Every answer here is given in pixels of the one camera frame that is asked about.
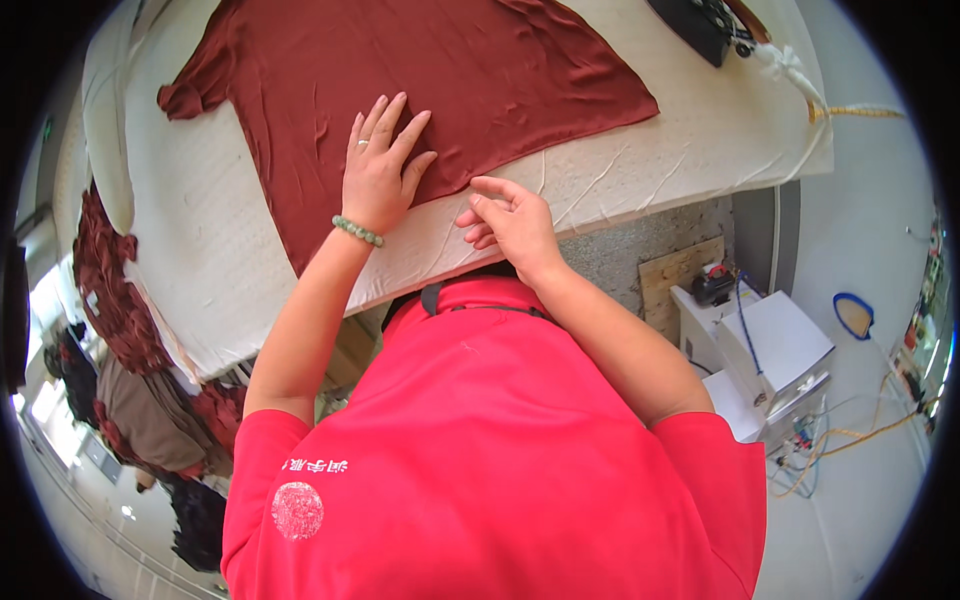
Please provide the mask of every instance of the left hand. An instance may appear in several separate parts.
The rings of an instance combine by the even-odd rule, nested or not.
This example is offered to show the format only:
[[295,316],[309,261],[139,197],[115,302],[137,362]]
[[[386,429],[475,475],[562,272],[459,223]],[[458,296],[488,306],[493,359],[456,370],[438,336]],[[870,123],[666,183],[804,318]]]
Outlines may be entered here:
[[366,118],[358,113],[353,121],[344,173],[343,216],[356,225],[386,235],[395,228],[414,200],[420,178],[437,153],[425,152],[400,169],[430,121],[430,111],[415,116],[391,145],[396,121],[407,102],[404,92],[388,105],[380,96]]

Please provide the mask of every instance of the brown t-shirt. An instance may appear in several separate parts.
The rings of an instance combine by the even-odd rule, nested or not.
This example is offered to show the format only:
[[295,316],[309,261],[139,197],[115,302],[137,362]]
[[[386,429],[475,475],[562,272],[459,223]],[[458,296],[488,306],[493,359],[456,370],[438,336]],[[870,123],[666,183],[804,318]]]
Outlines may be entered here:
[[230,100],[299,276],[340,211],[350,127],[380,94],[433,112],[439,156],[414,204],[543,148],[656,115],[640,77],[553,0],[223,0],[157,101],[188,119]]

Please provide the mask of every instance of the white table padding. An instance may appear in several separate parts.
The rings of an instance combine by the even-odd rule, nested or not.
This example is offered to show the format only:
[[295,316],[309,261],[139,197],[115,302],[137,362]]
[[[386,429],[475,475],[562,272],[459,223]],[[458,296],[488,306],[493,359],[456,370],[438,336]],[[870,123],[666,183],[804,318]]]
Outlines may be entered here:
[[[714,69],[644,0],[565,3],[634,68],[661,114],[492,172],[533,190],[543,181],[562,237],[832,169],[828,136],[803,162],[815,131],[803,97],[787,81],[761,76],[757,60],[731,53]],[[778,46],[793,46],[822,92],[793,0],[750,4]],[[158,89],[176,78],[216,5],[174,0],[167,7],[130,66],[126,101],[139,283],[203,377],[259,350],[296,282],[232,105],[175,122],[156,105]],[[496,248],[475,252],[452,225],[468,193],[411,210],[373,253],[348,312],[498,259]]]

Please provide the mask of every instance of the right hand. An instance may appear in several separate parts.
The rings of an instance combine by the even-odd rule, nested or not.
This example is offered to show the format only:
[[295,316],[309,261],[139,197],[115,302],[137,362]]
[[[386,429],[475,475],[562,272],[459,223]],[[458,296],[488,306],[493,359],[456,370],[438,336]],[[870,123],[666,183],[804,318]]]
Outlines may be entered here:
[[454,221],[458,228],[472,226],[464,235],[465,242],[475,250],[499,245],[520,281],[535,290],[538,281],[566,266],[546,200],[512,181],[494,177],[475,177],[470,185],[506,200],[470,196],[470,209]]

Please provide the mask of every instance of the blue cable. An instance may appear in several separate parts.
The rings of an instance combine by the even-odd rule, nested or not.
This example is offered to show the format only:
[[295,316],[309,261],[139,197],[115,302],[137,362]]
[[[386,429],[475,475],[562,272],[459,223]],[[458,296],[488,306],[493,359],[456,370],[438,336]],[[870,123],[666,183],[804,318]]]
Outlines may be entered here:
[[750,355],[754,358],[754,366],[756,367],[756,374],[762,375],[763,369],[760,368],[760,361],[756,360],[756,351],[754,350],[754,341],[750,339],[750,331],[747,331],[747,320],[743,318],[743,306],[740,304],[740,281],[743,279],[743,275],[744,275],[744,272],[741,271],[740,274],[736,276],[736,289],[733,290],[736,293],[736,312],[740,313],[740,325],[743,327],[743,335],[747,337],[747,346],[750,348]]

